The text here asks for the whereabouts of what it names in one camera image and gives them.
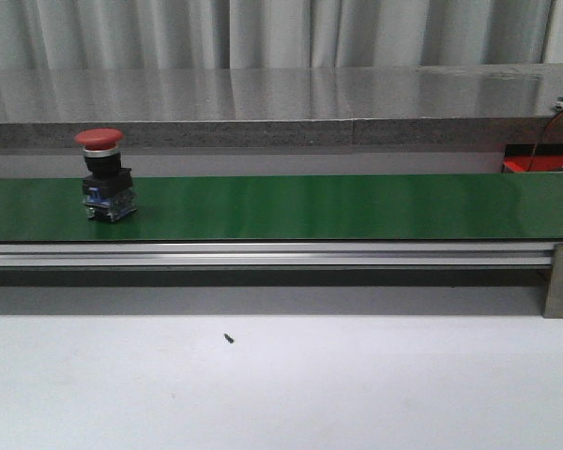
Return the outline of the grey curtain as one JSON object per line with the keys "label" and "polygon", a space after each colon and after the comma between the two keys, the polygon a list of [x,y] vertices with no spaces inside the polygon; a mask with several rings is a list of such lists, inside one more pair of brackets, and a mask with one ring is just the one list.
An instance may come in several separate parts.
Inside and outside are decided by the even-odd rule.
{"label": "grey curtain", "polygon": [[0,1],[0,70],[538,63],[550,1]]}

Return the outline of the red plastic tray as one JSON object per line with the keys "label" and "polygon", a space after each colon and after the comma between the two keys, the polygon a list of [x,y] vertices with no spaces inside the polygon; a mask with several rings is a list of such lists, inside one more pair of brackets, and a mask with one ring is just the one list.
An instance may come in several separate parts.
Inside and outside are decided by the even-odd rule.
{"label": "red plastic tray", "polygon": [[563,172],[563,144],[509,144],[502,172]]}

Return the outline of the red mushroom push button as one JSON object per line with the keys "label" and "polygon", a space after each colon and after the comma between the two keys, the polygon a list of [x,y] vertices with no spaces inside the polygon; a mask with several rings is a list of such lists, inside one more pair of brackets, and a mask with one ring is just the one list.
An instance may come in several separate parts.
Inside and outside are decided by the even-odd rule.
{"label": "red mushroom push button", "polygon": [[83,180],[84,207],[88,219],[115,223],[137,210],[131,168],[121,163],[118,143],[122,131],[101,127],[84,130],[75,142],[84,147],[90,174]]}

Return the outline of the grey stone counter ledge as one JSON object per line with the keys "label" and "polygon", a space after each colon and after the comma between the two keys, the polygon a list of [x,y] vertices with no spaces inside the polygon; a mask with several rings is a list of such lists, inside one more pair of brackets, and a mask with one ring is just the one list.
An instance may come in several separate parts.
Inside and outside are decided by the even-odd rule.
{"label": "grey stone counter ledge", "polygon": [[0,70],[0,148],[563,143],[563,64]]}

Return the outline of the aluminium conveyor side rail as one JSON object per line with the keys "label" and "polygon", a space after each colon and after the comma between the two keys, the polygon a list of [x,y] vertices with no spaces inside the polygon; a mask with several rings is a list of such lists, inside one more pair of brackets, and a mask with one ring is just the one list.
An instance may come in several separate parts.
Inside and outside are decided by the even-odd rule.
{"label": "aluminium conveyor side rail", "polygon": [[554,242],[0,244],[2,267],[545,266]]}

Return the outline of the green conveyor belt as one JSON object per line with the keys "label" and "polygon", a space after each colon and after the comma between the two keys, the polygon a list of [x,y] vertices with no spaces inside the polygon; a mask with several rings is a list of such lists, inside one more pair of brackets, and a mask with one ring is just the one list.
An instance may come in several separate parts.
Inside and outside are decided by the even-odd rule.
{"label": "green conveyor belt", "polygon": [[78,179],[0,179],[0,242],[563,240],[563,173],[136,178],[86,217]]}

